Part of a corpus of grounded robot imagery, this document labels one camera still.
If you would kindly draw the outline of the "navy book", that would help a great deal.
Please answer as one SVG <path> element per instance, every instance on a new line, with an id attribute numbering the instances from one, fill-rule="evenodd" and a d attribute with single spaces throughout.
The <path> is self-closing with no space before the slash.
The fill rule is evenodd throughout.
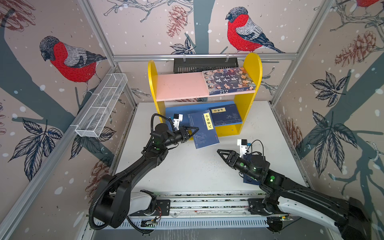
<path id="1" fill-rule="evenodd" d="M 215 127 L 242 124 L 243 120 L 235 104 L 209 108 Z"/>
<path id="2" fill-rule="evenodd" d="M 193 136 L 196 149 L 220 142 L 209 110 L 188 114 L 188 119 L 191 127 L 199 128 Z"/>
<path id="3" fill-rule="evenodd" d="M 251 158 L 252 158 L 252 155 L 251 154 L 245 154 L 243 155 L 244 159 L 247 161 L 247 162 L 251 162 Z M 243 183 L 244 184 L 250 184 L 250 185 L 256 185 L 256 186 L 259 186 L 260 185 L 260 182 L 259 181 L 256 181 L 254 179 L 252 179 L 251 177 L 249 177 L 248 175 L 243 175 Z"/>

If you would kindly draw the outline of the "colourful portrait cover book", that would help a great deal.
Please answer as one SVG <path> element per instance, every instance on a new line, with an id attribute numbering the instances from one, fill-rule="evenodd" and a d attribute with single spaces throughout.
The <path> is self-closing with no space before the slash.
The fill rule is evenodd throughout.
<path id="1" fill-rule="evenodd" d="M 244 68 L 228 68 L 202 72 L 209 95 L 253 91 L 256 85 Z"/>

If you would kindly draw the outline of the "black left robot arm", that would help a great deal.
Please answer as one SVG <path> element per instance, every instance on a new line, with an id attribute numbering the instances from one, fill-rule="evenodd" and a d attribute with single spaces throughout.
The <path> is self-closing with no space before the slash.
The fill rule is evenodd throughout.
<path id="1" fill-rule="evenodd" d="M 101 230 L 107 226 L 117 228 L 133 213 L 156 212 L 157 196 L 146 190 L 141 190 L 134 196 L 133 188 L 149 171 L 165 160 L 170 149 L 187 142 L 198 131 L 198 127 L 181 126 L 172 132 L 164 123 L 152 126 L 151 137 L 141 157 L 127 169 L 101 178 L 89 208 L 90 227 L 93 230 Z"/>

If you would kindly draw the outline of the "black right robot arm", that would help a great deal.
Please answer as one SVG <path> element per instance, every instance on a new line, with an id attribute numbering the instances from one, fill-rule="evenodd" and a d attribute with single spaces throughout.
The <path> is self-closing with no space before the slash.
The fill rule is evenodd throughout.
<path id="1" fill-rule="evenodd" d="M 250 160 L 245 160 L 236 151 L 219 149 L 217 152 L 229 167 L 254 178 L 265 192 L 262 201 L 249 199 L 251 214 L 295 215 L 340 234 L 344 240 L 372 238 L 372 221 L 361 201 L 339 199 L 304 187 L 270 170 L 264 156 L 252 155 Z"/>

